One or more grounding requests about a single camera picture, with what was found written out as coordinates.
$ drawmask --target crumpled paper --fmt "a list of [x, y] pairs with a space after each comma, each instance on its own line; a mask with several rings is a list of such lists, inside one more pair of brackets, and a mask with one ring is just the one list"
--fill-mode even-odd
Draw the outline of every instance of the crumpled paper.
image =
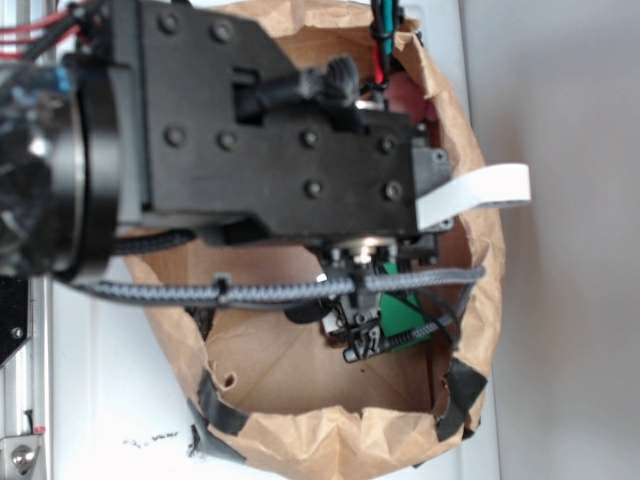
[[[298, 67], [323, 65], [351, 54], [370, 74], [372, 17], [367, 6], [333, 0], [260, 0], [223, 7], [257, 19]], [[435, 108], [436, 138], [461, 175], [484, 166], [473, 132], [451, 84], [407, 22], [394, 55]], [[441, 264], [483, 264], [453, 355], [485, 377], [501, 322], [505, 250], [497, 211], [474, 210], [442, 237]], [[138, 283], [208, 283], [213, 272], [234, 283], [314, 281], [320, 267], [300, 247], [211, 249], [200, 242], [128, 261]], [[293, 325], [279, 312], [224, 311], [203, 341], [181, 308], [150, 308], [147, 315], [185, 395], [198, 405], [208, 370], [222, 400], [251, 413], [237, 436], [211, 433], [247, 459], [247, 465], [293, 479], [368, 479], [429, 460], [462, 440], [463, 428], [439, 442], [436, 427], [448, 407], [450, 349], [437, 338], [396, 354], [346, 364], [327, 347], [318, 324]], [[464, 429], [479, 425], [484, 395]]]

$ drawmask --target black screw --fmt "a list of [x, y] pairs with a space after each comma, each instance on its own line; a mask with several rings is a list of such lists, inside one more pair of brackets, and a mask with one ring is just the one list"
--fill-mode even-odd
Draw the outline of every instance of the black screw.
[[435, 161], [436, 163], [446, 163], [447, 155], [442, 149], [437, 149], [435, 151]]
[[218, 134], [218, 145], [226, 151], [231, 151], [238, 143], [238, 137], [236, 134], [229, 131], [222, 131]]
[[178, 17], [173, 13], [161, 13], [158, 15], [158, 27], [167, 35], [173, 35], [178, 31]]
[[228, 20], [216, 20], [209, 28], [213, 39], [220, 43], [227, 43], [233, 37], [233, 26]]
[[396, 202], [402, 198], [402, 193], [402, 185], [395, 180], [392, 180], [384, 186], [384, 196], [387, 197], [388, 200]]
[[315, 180], [309, 180], [304, 186], [304, 189], [310, 198], [318, 198], [322, 193], [322, 184]]
[[164, 130], [164, 139], [172, 147], [178, 148], [184, 145], [187, 134], [184, 128], [178, 125], [170, 125]]
[[380, 150], [382, 153], [391, 153], [396, 148], [396, 139], [387, 135], [380, 139]]
[[302, 132], [301, 138], [304, 146], [309, 148], [314, 148], [320, 140], [318, 134], [313, 130], [305, 130]]

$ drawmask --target hex bolt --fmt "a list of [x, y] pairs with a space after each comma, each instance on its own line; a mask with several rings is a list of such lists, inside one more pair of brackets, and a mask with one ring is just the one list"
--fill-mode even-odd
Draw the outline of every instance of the hex bolt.
[[390, 181], [384, 186], [384, 196], [387, 200], [397, 202], [402, 198], [402, 185], [395, 180]]
[[218, 134], [218, 145], [220, 145], [223, 150], [230, 152], [235, 148], [237, 143], [238, 137], [233, 132], [225, 130]]
[[164, 129], [164, 139], [172, 147], [178, 148], [184, 145], [187, 134], [179, 125], [169, 125]]
[[11, 336], [16, 340], [20, 340], [22, 337], [24, 337], [24, 330], [22, 330], [20, 327], [13, 328], [11, 330]]
[[304, 186], [309, 198], [318, 198], [322, 193], [322, 184], [315, 180], [309, 180]]
[[167, 35], [174, 35], [178, 31], [178, 17], [173, 13], [158, 15], [158, 27]]
[[228, 20], [220, 19], [213, 22], [209, 32], [216, 42], [227, 43], [233, 37], [233, 26]]
[[382, 153], [391, 153], [396, 148], [396, 139], [391, 135], [386, 135], [380, 139], [379, 146]]
[[314, 148], [320, 140], [318, 134], [313, 130], [305, 130], [300, 137], [302, 138], [302, 144], [307, 148]]

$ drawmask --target cable tie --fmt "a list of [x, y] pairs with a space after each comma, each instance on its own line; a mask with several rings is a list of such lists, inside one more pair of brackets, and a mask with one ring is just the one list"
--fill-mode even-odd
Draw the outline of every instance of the cable tie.
[[229, 307], [229, 288], [231, 287], [231, 274], [227, 272], [217, 272], [213, 275], [213, 283], [220, 289], [216, 307], [225, 309]]

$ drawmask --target metal frame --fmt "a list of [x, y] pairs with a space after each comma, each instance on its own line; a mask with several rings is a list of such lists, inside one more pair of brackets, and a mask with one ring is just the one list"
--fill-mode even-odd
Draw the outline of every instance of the metal frame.
[[[42, 18], [55, 11], [55, 3], [55, 0], [0, 0], [0, 25], [19, 25]], [[54, 52], [43, 57], [45, 62], [54, 59]], [[51, 292], [49, 279], [29, 282], [30, 325], [25, 332], [28, 339], [0, 369], [0, 475], [6, 480], [52, 478]], [[27, 449], [21, 453], [22, 446]], [[20, 474], [16, 463], [22, 464], [24, 474]]]

